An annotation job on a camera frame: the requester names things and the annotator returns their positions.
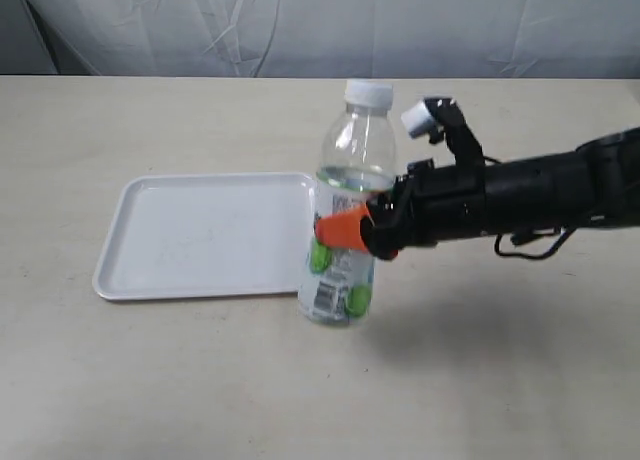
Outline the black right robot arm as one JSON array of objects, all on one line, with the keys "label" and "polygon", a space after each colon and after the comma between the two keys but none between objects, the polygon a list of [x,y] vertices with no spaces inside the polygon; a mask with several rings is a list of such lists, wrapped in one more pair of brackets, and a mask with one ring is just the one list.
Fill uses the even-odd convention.
[{"label": "black right robot arm", "polygon": [[554,255],[578,229],[639,224],[639,131],[589,141],[573,151],[486,164],[430,159],[410,164],[393,186],[319,219],[317,240],[392,260],[405,248],[508,235],[514,246],[546,236]]}]

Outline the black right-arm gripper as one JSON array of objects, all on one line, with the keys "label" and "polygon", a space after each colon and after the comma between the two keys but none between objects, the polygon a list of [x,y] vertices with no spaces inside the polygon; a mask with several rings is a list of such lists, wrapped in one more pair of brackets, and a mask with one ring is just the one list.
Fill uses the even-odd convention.
[{"label": "black right-arm gripper", "polygon": [[423,160],[409,165],[390,189],[366,204],[320,218],[314,233],[328,248],[390,260],[407,247],[480,237],[487,218],[484,161],[435,167],[432,160]]}]

